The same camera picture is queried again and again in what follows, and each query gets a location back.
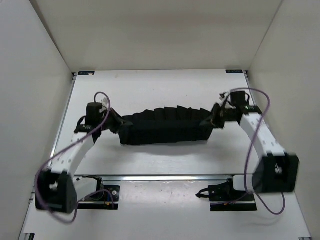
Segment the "black pleated skirt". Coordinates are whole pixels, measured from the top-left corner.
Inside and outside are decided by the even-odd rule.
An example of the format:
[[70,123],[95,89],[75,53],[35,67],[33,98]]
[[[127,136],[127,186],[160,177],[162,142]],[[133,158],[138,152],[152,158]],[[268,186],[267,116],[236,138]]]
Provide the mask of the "black pleated skirt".
[[183,106],[146,109],[123,117],[119,140],[131,146],[207,141],[214,129],[210,115],[206,109]]

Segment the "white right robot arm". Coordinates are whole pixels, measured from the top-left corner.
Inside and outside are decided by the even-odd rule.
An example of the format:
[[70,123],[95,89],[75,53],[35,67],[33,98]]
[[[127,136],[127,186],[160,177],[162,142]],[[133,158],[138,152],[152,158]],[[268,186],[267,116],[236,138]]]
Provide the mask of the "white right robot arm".
[[234,175],[224,187],[224,195],[236,200],[243,191],[256,194],[292,193],[296,187],[299,158],[288,153],[276,140],[264,121],[266,110],[250,104],[250,95],[243,88],[220,94],[211,114],[201,125],[223,129],[226,122],[236,122],[251,143],[242,175]]

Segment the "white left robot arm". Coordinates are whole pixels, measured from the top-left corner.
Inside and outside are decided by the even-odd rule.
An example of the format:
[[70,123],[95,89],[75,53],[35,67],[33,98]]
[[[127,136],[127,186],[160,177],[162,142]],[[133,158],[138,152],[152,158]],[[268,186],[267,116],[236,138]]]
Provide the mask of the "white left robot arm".
[[95,175],[75,177],[86,154],[94,147],[103,131],[118,134],[132,126],[114,109],[102,103],[91,102],[75,127],[71,145],[62,150],[47,169],[36,178],[35,206],[38,210],[71,214],[78,208],[78,201],[91,196],[99,199],[104,195],[102,178]]

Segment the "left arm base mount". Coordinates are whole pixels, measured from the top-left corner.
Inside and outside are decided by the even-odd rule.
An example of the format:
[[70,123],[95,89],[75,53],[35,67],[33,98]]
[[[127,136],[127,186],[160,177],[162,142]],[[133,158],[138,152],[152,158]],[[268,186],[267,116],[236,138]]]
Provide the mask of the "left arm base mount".
[[118,210],[121,186],[104,181],[101,176],[85,175],[73,181],[78,210]]

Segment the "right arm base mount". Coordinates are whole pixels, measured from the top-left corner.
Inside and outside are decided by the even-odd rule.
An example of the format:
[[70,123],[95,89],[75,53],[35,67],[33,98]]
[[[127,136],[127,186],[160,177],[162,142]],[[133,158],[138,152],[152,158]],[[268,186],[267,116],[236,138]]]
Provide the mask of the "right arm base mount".
[[209,199],[211,212],[255,212],[258,210],[255,197],[246,191],[238,191],[231,183],[209,185],[196,195],[199,199]]

